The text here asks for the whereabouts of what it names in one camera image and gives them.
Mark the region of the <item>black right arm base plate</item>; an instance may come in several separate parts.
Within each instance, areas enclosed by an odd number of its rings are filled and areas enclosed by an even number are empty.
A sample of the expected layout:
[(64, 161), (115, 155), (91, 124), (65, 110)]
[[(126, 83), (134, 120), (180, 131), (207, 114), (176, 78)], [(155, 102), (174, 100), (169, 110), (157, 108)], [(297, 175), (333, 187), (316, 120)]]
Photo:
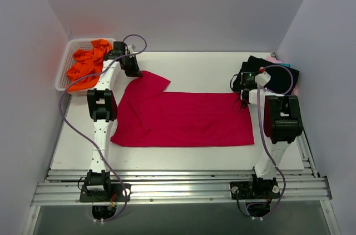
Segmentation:
[(232, 199), (277, 199), (280, 197), (279, 186), (273, 181), (230, 182)]

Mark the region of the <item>crimson red t-shirt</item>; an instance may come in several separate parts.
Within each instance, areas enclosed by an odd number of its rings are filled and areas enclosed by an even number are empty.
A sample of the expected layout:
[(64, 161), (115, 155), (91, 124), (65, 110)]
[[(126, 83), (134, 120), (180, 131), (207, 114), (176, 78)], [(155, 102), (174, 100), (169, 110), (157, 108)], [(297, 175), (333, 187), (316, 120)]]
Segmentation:
[(254, 144), (248, 109), (236, 93), (168, 92), (170, 81), (144, 71), (118, 104), (111, 142), (121, 147), (239, 147)]

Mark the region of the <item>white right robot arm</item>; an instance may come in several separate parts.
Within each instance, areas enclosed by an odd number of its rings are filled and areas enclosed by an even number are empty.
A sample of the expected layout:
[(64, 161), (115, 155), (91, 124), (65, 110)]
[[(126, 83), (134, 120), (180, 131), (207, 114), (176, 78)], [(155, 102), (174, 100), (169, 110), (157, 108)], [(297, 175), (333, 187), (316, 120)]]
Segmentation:
[(265, 85), (271, 76), (262, 71), (240, 73), (240, 98), (243, 105), (255, 105), (263, 144), (263, 153), (254, 166), (253, 180), (247, 183), (248, 193), (255, 198), (266, 191), (277, 192), (276, 174), (288, 147), (303, 131), (300, 105), (295, 95), (276, 94)]

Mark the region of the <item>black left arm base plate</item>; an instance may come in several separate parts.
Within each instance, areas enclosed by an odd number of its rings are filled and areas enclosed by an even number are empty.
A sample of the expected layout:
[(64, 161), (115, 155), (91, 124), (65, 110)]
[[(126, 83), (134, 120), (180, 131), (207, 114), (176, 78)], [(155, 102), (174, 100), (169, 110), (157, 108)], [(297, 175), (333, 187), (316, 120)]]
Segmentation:
[(104, 186), (82, 186), (80, 202), (125, 202), (130, 200), (131, 185), (125, 183), (125, 190), (119, 183), (111, 184), (108, 190)]

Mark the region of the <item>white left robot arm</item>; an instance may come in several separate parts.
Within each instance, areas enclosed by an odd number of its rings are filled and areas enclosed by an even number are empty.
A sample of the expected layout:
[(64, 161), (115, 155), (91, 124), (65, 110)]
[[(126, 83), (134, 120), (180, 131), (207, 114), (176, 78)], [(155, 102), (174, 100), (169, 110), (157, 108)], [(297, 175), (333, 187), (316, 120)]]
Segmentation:
[(113, 85), (120, 70), (127, 77), (142, 77), (134, 51), (133, 44), (115, 41), (113, 49), (104, 57), (105, 73), (100, 75), (94, 88), (87, 91), (88, 109), (94, 125), (93, 141), (96, 145), (93, 147), (91, 165), (84, 181), (84, 191), (92, 192), (99, 201), (106, 201), (112, 196), (110, 170), (105, 161), (108, 160), (111, 128), (117, 119)]

